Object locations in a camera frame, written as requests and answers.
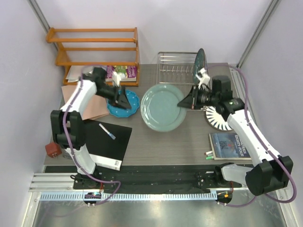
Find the white blue striped plate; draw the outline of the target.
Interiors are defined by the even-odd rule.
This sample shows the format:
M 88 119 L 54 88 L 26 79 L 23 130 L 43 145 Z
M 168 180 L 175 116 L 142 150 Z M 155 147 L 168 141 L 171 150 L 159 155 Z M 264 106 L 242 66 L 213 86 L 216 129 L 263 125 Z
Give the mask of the white blue striped plate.
M 213 106 L 206 108 L 206 120 L 208 123 L 219 131 L 232 131 L 232 127 L 223 119 L 223 117 L 216 112 Z

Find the grey-green ceramic plate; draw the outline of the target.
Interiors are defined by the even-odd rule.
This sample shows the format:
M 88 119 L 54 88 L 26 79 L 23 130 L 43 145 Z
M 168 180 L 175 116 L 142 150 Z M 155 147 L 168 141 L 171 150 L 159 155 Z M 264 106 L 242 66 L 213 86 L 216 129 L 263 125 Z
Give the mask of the grey-green ceramic plate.
M 141 100 L 141 116 L 148 128 L 169 132 L 184 121 L 187 110 L 178 107 L 184 94 L 171 84 L 157 84 L 146 91 Z

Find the wire dish rack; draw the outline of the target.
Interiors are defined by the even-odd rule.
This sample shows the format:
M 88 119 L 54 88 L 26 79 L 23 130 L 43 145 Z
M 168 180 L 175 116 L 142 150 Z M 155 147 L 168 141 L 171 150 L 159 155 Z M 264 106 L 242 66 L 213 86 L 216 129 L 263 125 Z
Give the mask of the wire dish rack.
M 187 95 L 193 82 L 193 66 L 197 52 L 159 52 L 157 59 L 158 84 L 172 84 Z

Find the dark blue glazed plate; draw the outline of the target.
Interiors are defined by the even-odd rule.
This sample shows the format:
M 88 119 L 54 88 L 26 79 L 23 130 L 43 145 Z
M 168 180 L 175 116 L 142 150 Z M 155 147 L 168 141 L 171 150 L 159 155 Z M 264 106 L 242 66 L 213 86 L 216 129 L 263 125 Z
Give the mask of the dark blue glazed plate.
M 199 79 L 196 77 L 198 72 L 207 66 L 206 54 L 203 48 L 200 48 L 196 54 L 194 66 L 193 66 L 193 82 L 194 84 L 199 83 Z

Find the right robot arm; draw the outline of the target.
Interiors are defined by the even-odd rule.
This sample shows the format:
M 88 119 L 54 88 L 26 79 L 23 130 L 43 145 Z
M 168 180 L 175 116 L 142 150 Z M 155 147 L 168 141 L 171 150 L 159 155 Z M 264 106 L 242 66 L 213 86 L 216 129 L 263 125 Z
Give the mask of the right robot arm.
M 291 179 L 293 161 L 289 156 L 281 156 L 265 139 L 255 125 L 241 98 L 233 97 L 231 81 L 228 76 L 209 77 L 196 74 L 198 83 L 189 94 L 178 103 L 179 107 L 199 109 L 213 106 L 225 122 L 237 133 L 248 151 L 253 167 L 224 164 L 214 174 L 214 182 L 220 187 L 230 181 L 243 184 L 250 192 L 259 196 L 283 189 Z

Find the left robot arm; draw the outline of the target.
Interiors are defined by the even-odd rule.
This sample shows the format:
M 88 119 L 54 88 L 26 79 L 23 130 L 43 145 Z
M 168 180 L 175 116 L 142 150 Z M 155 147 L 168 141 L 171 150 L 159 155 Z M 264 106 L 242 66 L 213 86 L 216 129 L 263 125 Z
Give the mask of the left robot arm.
M 126 73 L 114 71 L 111 85 L 106 83 L 106 76 L 107 71 L 102 66 L 94 66 L 90 72 L 82 71 L 69 100 L 50 115 L 54 142 L 71 156 L 78 175 L 91 189 L 97 188 L 102 180 L 86 146 L 83 113 L 94 95 L 107 99 L 117 108 L 131 109 L 125 87 L 120 85 Z

